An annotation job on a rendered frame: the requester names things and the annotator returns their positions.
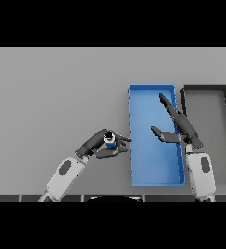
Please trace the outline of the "dark grey bin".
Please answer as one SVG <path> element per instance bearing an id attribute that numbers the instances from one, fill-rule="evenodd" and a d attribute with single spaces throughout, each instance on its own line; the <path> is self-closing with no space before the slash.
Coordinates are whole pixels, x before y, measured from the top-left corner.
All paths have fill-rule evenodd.
<path id="1" fill-rule="evenodd" d="M 226 85 L 184 85 L 183 113 L 209 153 L 217 185 L 226 185 Z"/>

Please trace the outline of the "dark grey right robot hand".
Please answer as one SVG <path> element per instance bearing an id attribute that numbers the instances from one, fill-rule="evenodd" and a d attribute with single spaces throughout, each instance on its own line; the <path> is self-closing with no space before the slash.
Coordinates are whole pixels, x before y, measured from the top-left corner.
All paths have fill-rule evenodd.
<path id="1" fill-rule="evenodd" d="M 151 127 L 151 131 L 161 142 L 165 143 L 181 143 L 191 144 L 194 149 L 200 149 L 204 146 L 203 142 L 200 140 L 198 133 L 192 126 L 188 118 L 177 111 L 169 100 L 163 95 L 159 94 L 160 102 L 164 105 L 167 113 L 172 118 L 177 133 L 171 132 L 161 132 L 155 126 Z"/>

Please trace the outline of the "blue bin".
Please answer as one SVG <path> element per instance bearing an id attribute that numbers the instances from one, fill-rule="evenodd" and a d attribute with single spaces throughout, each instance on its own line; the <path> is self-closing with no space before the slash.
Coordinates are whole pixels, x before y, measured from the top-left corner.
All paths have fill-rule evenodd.
<path id="1" fill-rule="evenodd" d="M 185 183 L 181 144 L 161 142 L 151 130 L 155 126 L 161 132 L 177 133 L 160 93 L 177 108 L 174 84 L 129 84 L 130 176 L 135 187 Z"/>

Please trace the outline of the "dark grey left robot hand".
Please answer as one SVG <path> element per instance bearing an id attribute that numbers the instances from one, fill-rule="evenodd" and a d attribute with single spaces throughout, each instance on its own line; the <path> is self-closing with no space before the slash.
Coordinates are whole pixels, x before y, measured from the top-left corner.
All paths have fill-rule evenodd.
<path id="1" fill-rule="evenodd" d="M 112 131 L 115 134 L 116 147 L 112 149 L 108 149 L 104 143 L 104 135 L 108 131 Z M 79 158 L 92 155 L 96 155 L 98 159 L 116 157 L 118 154 L 128 150 L 126 147 L 127 142 L 131 142 L 131 140 L 117 134 L 113 130 L 103 129 L 89 138 L 75 153 Z"/>

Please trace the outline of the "blue pipe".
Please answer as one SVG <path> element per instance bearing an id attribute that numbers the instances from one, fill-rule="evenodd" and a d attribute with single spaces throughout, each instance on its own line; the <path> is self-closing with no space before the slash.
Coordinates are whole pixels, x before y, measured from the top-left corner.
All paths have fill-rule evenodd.
<path id="1" fill-rule="evenodd" d="M 112 149 L 116 147 L 115 134 L 112 131 L 108 131 L 104 135 L 104 143 L 108 149 Z"/>

